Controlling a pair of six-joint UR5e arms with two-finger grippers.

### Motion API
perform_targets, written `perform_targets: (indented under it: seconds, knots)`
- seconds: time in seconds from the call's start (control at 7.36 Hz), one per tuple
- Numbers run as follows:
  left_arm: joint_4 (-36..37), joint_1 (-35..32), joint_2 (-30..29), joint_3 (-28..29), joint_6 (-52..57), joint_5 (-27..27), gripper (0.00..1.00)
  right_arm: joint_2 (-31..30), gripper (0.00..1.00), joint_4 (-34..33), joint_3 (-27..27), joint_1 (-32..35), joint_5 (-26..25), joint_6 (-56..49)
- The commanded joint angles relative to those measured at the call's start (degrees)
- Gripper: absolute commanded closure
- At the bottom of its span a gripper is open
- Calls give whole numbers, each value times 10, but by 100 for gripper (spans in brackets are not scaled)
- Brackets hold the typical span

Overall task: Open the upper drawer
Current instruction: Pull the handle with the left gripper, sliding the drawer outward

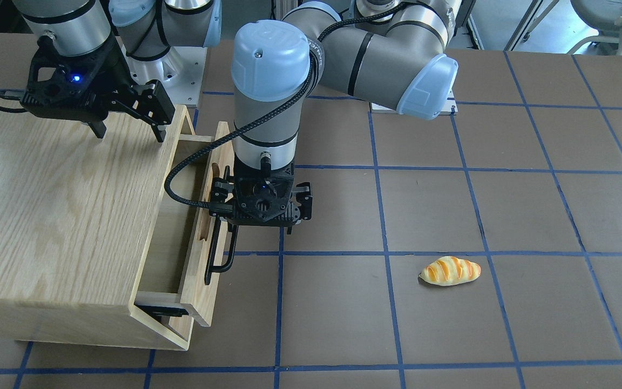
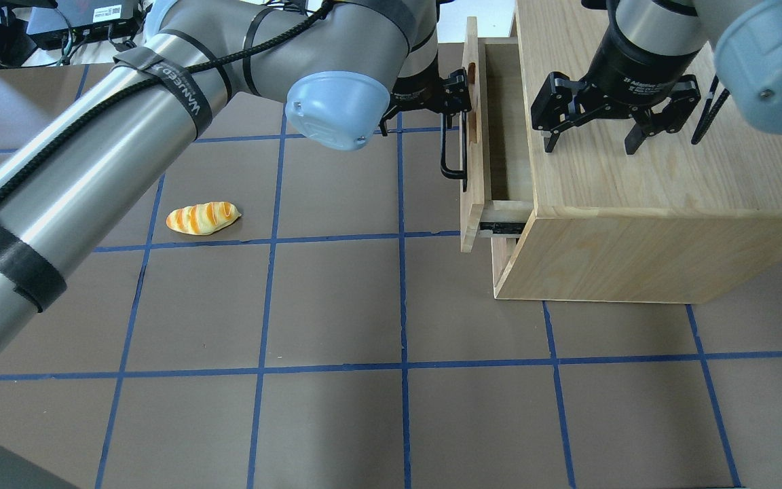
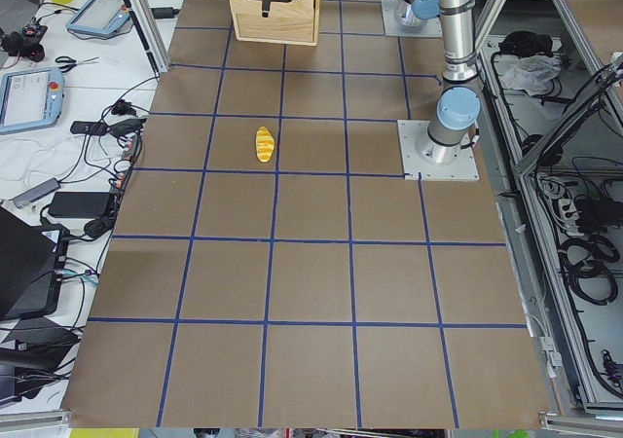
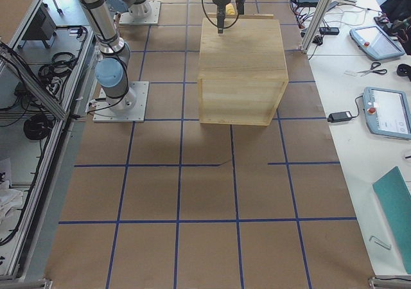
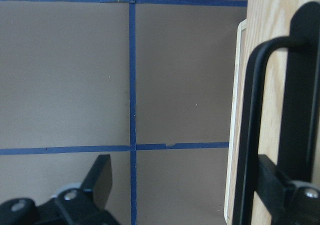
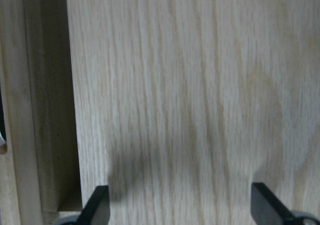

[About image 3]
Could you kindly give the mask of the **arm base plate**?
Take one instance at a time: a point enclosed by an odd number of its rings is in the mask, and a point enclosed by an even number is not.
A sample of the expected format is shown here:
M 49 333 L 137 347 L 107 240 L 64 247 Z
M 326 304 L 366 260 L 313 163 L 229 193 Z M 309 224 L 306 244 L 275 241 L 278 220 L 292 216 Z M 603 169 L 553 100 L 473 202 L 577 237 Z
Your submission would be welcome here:
M 471 138 L 466 132 L 455 146 L 441 146 L 428 135 L 429 121 L 397 122 L 403 176 L 406 180 L 461 181 L 479 180 Z
M 382 0 L 385 36 L 440 38 L 438 0 Z

